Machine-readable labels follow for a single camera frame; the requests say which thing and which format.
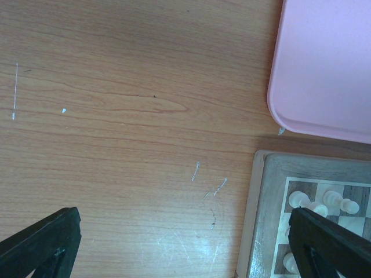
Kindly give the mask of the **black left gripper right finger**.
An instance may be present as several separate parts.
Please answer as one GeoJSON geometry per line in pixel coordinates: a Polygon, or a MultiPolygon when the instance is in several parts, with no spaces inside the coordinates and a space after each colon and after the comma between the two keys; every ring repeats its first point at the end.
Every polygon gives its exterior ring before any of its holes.
{"type": "Polygon", "coordinates": [[[301,277],[370,277],[370,241],[307,208],[293,209],[289,225],[301,277]]]}

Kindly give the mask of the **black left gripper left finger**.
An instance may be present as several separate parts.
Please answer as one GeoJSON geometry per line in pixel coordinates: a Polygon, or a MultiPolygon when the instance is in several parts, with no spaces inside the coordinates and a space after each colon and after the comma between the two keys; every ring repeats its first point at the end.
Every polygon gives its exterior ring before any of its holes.
{"type": "Polygon", "coordinates": [[[65,207],[1,241],[1,277],[70,277],[81,242],[76,207],[65,207]]]}

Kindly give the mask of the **white chess pawn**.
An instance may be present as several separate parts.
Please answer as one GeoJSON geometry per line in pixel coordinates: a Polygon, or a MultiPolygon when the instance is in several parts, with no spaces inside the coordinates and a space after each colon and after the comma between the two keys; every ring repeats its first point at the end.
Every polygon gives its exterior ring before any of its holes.
{"type": "Polygon", "coordinates": [[[345,199],[336,191],[326,191],[322,197],[323,203],[331,208],[339,208],[348,214],[356,214],[359,211],[359,204],[350,199],[345,199]]]}

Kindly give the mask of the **white chess rook piece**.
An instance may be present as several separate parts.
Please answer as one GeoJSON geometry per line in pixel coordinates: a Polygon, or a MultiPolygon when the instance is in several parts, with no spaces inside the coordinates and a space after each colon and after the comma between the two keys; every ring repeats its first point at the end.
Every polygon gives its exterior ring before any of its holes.
{"type": "Polygon", "coordinates": [[[325,218],[328,216],[328,208],[324,204],[310,201],[308,195],[302,191],[294,191],[290,194],[289,205],[294,209],[307,208],[325,218]]]}
{"type": "Polygon", "coordinates": [[[299,274],[299,270],[293,253],[287,253],[283,258],[283,265],[285,269],[292,274],[299,274]]]}

